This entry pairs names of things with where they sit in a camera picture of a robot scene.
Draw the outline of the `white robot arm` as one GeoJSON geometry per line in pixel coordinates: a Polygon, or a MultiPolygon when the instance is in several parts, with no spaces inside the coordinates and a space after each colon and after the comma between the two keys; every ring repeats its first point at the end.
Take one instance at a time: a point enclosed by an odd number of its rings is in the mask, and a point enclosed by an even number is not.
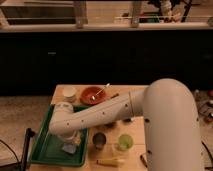
{"type": "Polygon", "coordinates": [[[49,131],[65,138],[76,130],[139,116],[144,118],[148,171],[204,171],[196,102],[175,79],[159,79],[79,112],[54,114],[49,131]]]}

